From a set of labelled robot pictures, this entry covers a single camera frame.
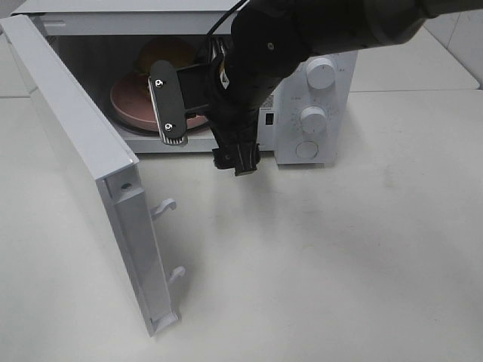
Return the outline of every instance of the tabletop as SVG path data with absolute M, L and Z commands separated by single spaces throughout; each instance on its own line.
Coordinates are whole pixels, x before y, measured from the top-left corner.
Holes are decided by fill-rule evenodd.
M 0 100 L 0 351 L 14 361 L 480 361 L 483 93 L 353 93 L 337 163 L 143 156 L 182 321 L 146 335 L 28 99 Z

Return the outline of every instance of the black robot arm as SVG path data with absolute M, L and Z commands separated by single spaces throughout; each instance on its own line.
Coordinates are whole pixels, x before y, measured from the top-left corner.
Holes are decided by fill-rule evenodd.
M 259 108 L 301 62 L 315 55 L 402 44 L 426 19 L 478 8 L 483 0 L 251 0 L 233 20 L 232 47 L 225 54 L 178 71 L 166 62 L 153 66 L 152 78 L 179 79 L 165 89 L 151 88 L 162 136 L 180 140 L 186 117 L 206 115 L 219 145 L 215 165 L 235 168 L 236 176 L 252 173 L 260 161 Z M 182 104 L 179 97 L 184 109 L 177 112 L 174 123 L 180 123 L 180 132 L 173 136 L 162 122 L 173 112 L 163 114 L 159 108 Z

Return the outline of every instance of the button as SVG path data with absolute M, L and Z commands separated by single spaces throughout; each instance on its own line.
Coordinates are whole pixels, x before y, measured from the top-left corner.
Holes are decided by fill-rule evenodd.
M 327 127 L 327 114 L 322 108 L 305 108 L 300 114 L 303 132 L 307 134 L 322 133 Z
M 318 144 L 312 141 L 302 142 L 297 146 L 297 156 L 304 160 L 310 160 L 318 154 Z
M 322 90 L 329 88 L 335 82 L 336 66 L 328 58 L 317 58 L 309 63 L 306 68 L 309 86 Z

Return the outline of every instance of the microwave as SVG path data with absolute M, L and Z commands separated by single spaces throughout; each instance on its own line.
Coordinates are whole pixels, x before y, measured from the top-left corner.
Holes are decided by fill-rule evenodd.
M 198 47 L 232 6 L 229 0 L 27 0 L 0 20 L 38 118 L 78 202 L 99 233 L 117 242 L 149 335 L 178 321 L 153 223 L 176 201 L 150 209 L 136 154 L 211 152 L 209 129 L 195 127 L 183 146 L 120 119 L 115 85 L 132 72 L 146 44 L 169 36 Z M 216 36 L 229 44 L 230 17 Z M 312 57 L 260 109 L 260 150 L 278 164 L 332 164 L 357 52 Z

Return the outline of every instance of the pink plate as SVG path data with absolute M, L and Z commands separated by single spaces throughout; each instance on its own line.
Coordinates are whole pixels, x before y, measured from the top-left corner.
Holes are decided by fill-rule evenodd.
M 142 130 L 150 130 L 159 132 L 158 123 L 154 116 L 151 100 L 147 93 L 143 94 L 139 86 L 141 75 L 134 72 L 127 74 L 123 79 L 118 81 L 111 90 L 111 102 L 118 116 L 127 124 L 140 128 Z M 198 116 L 188 120 L 188 129 L 193 129 L 207 123 L 207 119 Z

